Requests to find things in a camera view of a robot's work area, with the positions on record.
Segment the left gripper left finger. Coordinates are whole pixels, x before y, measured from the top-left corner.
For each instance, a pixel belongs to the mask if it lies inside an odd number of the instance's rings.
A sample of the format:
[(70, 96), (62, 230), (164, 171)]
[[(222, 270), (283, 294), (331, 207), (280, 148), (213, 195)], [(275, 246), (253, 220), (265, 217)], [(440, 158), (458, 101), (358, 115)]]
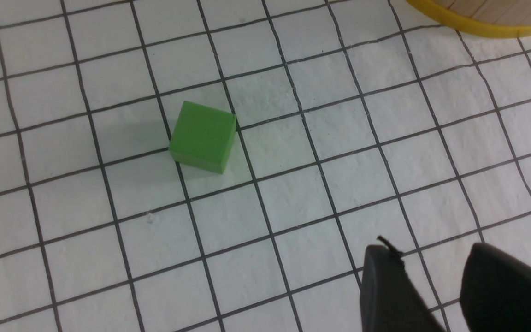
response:
[(382, 244), (365, 251), (360, 287), (364, 332), (443, 332), (405, 269), (403, 253), (378, 236)]

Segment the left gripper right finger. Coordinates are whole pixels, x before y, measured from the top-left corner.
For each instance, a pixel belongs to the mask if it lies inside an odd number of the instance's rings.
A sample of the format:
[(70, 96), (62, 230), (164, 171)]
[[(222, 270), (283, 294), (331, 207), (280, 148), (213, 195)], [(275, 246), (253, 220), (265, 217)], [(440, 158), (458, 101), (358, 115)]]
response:
[(490, 244), (474, 244), (460, 307), (471, 332), (531, 332), (531, 267)]

